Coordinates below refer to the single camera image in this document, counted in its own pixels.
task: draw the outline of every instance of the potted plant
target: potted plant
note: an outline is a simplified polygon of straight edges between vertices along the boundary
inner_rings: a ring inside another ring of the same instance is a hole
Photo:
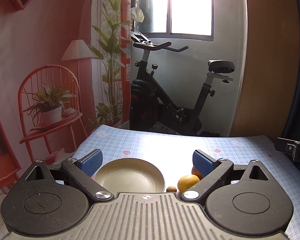
[[[26,109],[28,115],[33,114],[32,119],[41,114],[45,125],[59,122],[62,119],[62,107],[64,103],[69,103],[69,98],[76,95],[63,87],[53,87],[42,84],[42,92],[28,93],[33,95],[35,103]]]

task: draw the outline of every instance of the lampshade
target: lampshade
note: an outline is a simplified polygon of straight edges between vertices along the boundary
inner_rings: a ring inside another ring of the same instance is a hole
[[[71,60],[80,58],[95,57],[93,52],[89,49],[87,44],[83,40],[71,41],[68,49],[63,54],[61,60]]]

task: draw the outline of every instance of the exercise bike seat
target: exercise bike seat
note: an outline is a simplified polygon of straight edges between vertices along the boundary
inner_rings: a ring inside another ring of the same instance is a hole
[[[214,73],[231,73],[234,71],[234,64],[227,60],[209,60],[209,71]]]

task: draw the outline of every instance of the red chair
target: red chair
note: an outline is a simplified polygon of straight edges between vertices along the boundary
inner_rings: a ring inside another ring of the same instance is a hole
[[[71,94],[76,95],[76,97],[69,99],[69,103],[64,104],[64,109],[71,107],[77,111],[77,114],[72,115],[69,117],[70,119],[65,119],[65,122],[61,122],[60,125],[49,130],[34,130],[44,125],[41,115],[39,114],[38,116],[34,117],[34,113],[30,114],[26,109],[35,103],[32,93],[42,91],[43,83],[47,84],[48,86],[52,85],[55,87],[65,87],[70,91]],[[43,137],[49,154],[52,154],[53,152],[47,136],[63,128],[68,128],[71,135],[73,148],[76,150],[77,147],[72,129],[72,124],[76,121],[80,122],[82,132],[87,138],[87,133],[82,121],[79,84],[75,75],[63,66],[47,65],[32,71],[20,85],[18,91],[18,107],[23,133],[23,138],[19,143],[26,143],[26,148],[28,150],[31,162],[33,162],[35,159],[30,147],[30,141]]]

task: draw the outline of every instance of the blue gripper pad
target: blue gripper pad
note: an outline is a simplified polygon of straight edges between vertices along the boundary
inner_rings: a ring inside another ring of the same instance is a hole
[[[100,149],[94,149],[92,152],[85,155],[80,160],[77,160],[75,164],[84,171],[89,177],[91,177],[102,165],[103,155]]]
[[[207,176],[211,171],[215,169],[215,165],[212,162],[216,161],[213,158],[209,160],[208,158],[204,157],[203,154],[198,152],[197,150],[194,151],[192,155],[192,163],[193,166],[200,172],[202,176]]]

